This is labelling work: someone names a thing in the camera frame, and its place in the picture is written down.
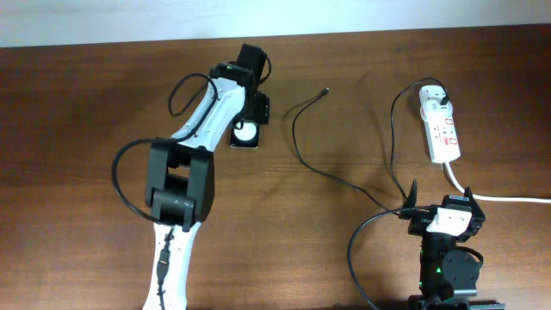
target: power strip switch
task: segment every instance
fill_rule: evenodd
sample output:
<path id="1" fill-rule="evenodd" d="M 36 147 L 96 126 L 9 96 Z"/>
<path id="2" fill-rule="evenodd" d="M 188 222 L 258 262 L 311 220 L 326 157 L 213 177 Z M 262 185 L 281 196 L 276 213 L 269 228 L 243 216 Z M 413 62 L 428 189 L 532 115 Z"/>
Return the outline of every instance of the power strip switch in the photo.
<path id="1" fill-rule="evenodd" d="M 437 85 L 427 85 L 419 91 L 430 160 L 436 164 L 449 163 L 461 156 L 452 116 L 454 109 L 450 101 L 443 102 L 445 96 L 444 89 Z"/>

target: white panel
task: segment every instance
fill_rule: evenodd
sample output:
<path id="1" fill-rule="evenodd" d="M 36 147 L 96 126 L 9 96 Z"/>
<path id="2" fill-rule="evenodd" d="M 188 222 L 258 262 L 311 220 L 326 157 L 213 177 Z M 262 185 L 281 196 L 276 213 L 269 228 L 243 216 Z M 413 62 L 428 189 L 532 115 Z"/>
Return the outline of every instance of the white panel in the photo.
<path id="1" fill-rule="evenodd" d="M 0 47 L 551 22 L 551 0 L 0 0 Z"/>

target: power outlet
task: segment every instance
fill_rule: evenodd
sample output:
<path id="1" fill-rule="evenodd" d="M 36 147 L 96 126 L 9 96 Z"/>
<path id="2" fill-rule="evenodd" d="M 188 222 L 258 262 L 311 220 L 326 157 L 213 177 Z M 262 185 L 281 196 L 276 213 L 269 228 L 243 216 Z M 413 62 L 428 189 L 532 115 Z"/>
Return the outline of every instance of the power outlet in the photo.
<path id="1" fill-rule="evenodd" d="M 453 106 L 451 102 L 440 104 L 445 96 L 444 89 L 437 85 L 427 85 L 419 91 L 430 160 L 437 164 L 448 163 L 461 156 L 452 116 Z"/>

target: white power cord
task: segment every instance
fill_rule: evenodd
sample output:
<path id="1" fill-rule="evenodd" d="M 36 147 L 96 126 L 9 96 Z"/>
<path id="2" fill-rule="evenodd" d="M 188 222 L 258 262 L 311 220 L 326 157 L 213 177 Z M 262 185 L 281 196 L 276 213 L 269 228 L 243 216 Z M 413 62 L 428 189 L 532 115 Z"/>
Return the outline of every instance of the white power cord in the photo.
<path id="1" fill-rule="evenodd" d="M 457 182 L 457 179 L 454 176 L 454 172 L 451 170 L 449 163 L 443 163 L 446 174 L 448 174 L 449 180 L 454 184 L 454 186 L 462 193 L 465 193 L 465 189 Z M 551 199 L 543 198 L 528 198 L 528 197 L 490 197 L 483 195 L 473 195 L 475 199 L 480 199 L 489 202 L 534 202 L 534 203 L 551 203 Z"/>

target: white circle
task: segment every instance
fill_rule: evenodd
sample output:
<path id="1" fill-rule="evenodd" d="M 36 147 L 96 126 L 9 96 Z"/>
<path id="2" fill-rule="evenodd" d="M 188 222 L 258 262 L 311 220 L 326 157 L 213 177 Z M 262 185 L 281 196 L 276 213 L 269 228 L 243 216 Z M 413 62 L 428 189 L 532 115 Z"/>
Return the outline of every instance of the white circle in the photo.
<path id="1" fill-rule="evenodd" d="M 252 122 L 244 122 L 243 128 L 233 129 L 233 133 L 235 134 L 235 137 L 241 141 L 249 141 L 252 140 L 255 135 L 257 135 L 257 126 L 255 123 Z"/>

